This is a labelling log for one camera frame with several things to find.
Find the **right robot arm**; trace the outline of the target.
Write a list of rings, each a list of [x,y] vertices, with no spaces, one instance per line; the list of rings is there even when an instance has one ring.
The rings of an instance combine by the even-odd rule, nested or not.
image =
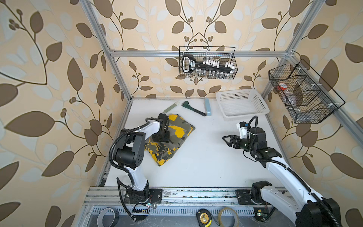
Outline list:
[[[272,173],[291,194],[284,195],[268,181],[253,183],[250,190],[252,203],[268,203],[279,210],[297,227],[340,227],[340,206],[310,187],[274,148],[269,147],[265,131],[258,126],[258,116],[249,122],[237,124],[239,135],[224,136],[232,148],[250,153],[250,160],[260,163]]]

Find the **white plastic basket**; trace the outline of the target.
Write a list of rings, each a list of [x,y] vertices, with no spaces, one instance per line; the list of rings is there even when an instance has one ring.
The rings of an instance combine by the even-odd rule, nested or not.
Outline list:
[[[222,91],[216,94],[218,106],[226,121],[246,116],[268,114],[270,109],[254,89]]]

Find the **camouflage trousers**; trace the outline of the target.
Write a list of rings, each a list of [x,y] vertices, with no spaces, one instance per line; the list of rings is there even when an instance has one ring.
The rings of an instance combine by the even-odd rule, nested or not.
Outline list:
[[[195,127],[185,121],[179,114],[170,114],[168,132],[170,132],[169,142],[154,141],[152,137],[146,140],[145,150],[148,151],[152,159],[158,166],[162,166],[170,160],[178,149],[187,140]]]

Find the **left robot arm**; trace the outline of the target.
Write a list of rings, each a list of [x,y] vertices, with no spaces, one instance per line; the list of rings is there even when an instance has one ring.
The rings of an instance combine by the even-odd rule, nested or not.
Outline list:
[[[160,203],[161,189],[150,189],[149,182],[141,170],[147,139],[155,142],[169,142],[169,118],[160,113],[157,118],[146,118],[146,122],[133,129],[122,129],[110,147],[109,163],[118,170],[124,171],[130,179],[125,185],[116,178],[117,187],[126,189],[126,196],[131,204]]]

